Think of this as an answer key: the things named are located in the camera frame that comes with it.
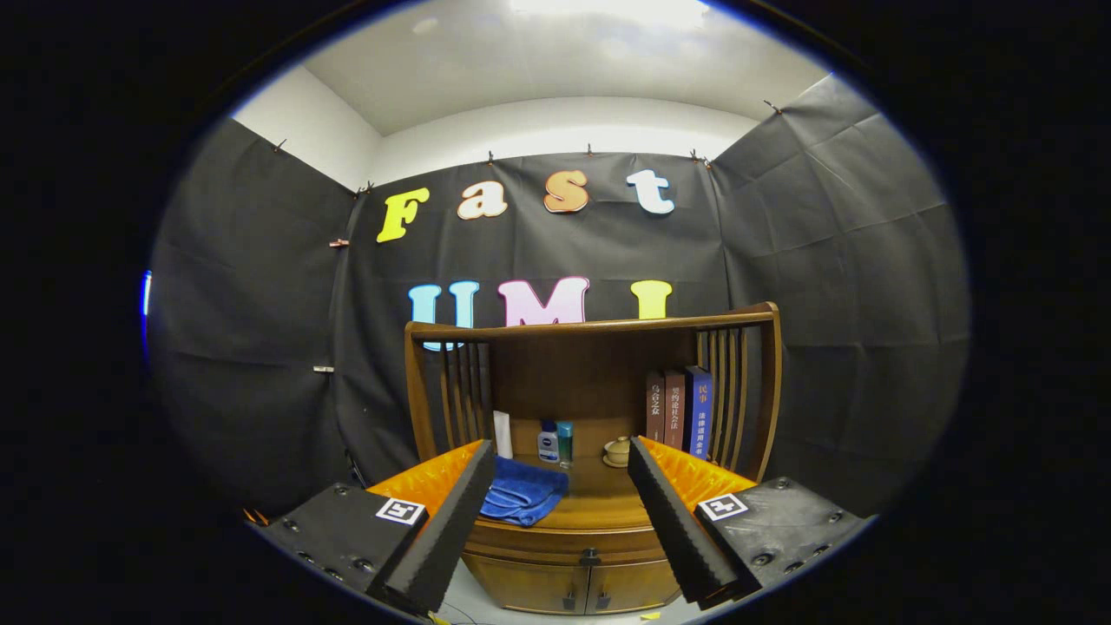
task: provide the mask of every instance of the book spine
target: book spine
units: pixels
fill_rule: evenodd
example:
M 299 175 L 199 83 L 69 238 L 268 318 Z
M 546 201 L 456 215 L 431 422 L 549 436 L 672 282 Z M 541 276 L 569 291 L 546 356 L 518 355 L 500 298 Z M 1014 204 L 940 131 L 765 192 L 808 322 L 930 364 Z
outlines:
M 710 432 L 713 407 L 713 376 L 700 367 L 689 367 L 688 372 L 688 454 L 705 460 L 710 447 Z
M 682 372 L 668 372 L 664 376 L 663 392 L 665 404 L 663 416 L 667 427 L 663 432 L 663 444 L 675 450 L 683 448 L 683 430 L 685 411 L 687 376 Z
M 648 374 L 645 384 L 648 389 L 648 404 L 645 409 L 644 436 L 663 443 L 663 376 L 659 372 Z

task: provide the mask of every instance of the wooden shelf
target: wooden shelf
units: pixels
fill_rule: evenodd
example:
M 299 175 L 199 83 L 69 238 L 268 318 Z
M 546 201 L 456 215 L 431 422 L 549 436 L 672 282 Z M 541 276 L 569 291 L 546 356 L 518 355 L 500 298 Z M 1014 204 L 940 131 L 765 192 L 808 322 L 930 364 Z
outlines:
M 663 605 L 678 596 L 628 470 L 602 463 L 602 447 L 619 436 L 643 434 L 648 372 L 697 364 L 714 380 L 711 453 L 721 466 L 738 471 L 748 330 L 760 336 L 761 391 L 745 476 L 760 482 L 775 434 L 782 370 L 779 309 L 772 302 L 692 319 L 406 326 L 409 410 L 421 460 L 493 438 L 497 410 L 510 415 L 514 461 L 569 475 L 568 494 L 531 527 L 476 520 L 463 562 L 500 605 L 597 614 Z M 426 350 L 429 344 L 440 350 Z M 543 420 L 574 424 L 569 470 L 537 457 Z M 598 561 L 583 561 L 587 550 L 594 550 Z

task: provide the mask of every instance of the white ceiling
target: white ceiling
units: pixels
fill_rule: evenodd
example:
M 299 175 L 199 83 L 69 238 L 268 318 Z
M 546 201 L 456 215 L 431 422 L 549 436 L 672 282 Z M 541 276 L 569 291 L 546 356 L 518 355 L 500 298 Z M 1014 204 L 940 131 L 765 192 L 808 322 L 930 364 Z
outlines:
M 763 119 L 829 73 L 695 0 L 432 0 L 304 62 L 383 135 L 472 109 L 573 95 Z

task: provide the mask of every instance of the black fabric backdrop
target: black fabric backdrop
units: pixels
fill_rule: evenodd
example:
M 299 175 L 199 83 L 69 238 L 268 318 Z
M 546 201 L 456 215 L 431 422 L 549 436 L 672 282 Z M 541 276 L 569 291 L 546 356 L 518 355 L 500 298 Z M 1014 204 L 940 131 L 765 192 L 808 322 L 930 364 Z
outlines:
M 439 285 L 437 321 L 454 323 L 448 286 L 474 280 L 474 326 L 490 327 L 506 323 L 497 289 L 508 280 L 547 302 L 559 279 L 588 278 L 587 321 L 635 319 L 630 284 L 663 280 L 669 316 L 780 305 L 770 475 L 858 515 L 880 512 L 955 403 L 969 341 L 959 235 L 913 149 L 843 83 L 827 78 L 783 111 L 711 169 L 661 154 L 546 154 L 429 172 L 357 200 L 229 120 L 183 177 L 152 263 L 151 359 L 178 431 L 264 511 L 341 478 L 344 450 L 377 482 L 417 462 L 409 289 Z M 625 177 L 642 169 L 670 181 L 672 212 L 640 206 Z M 543 206 L 560 170 L 587 174 L 578 212 Z M 509 208 L 460 219 L 462 190 L 484 180 L 504 185 Z M 386 198 L 419 188 L 430 198 L 406 234 L 376 242 Z M 351 245 L 329 248 L 338 236 Z

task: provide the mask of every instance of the floor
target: floor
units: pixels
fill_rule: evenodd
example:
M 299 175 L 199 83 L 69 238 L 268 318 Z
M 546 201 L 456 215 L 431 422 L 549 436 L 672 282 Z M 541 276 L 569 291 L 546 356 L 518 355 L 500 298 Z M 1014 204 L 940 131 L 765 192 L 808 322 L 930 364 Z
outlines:
M 490 599 L 471 572 L 460 561 L 456 563 L 456 573 L 451 577 L 451 585 L 448 586 L 443 605 L 436 615 L 454 625 L 678 625 L 698 616 L 728 609 L 731 606 L 732 604 L 727 602 L 702 612 L 698 608 L 698 604 L 689 604 L 680 596 L 671 602 L 671 605 L 664 607 L 605 616 L 560 616 L 503 609 Z M 658 619 L 641 618 L 642 615 L 654 613 L 660 614 Z

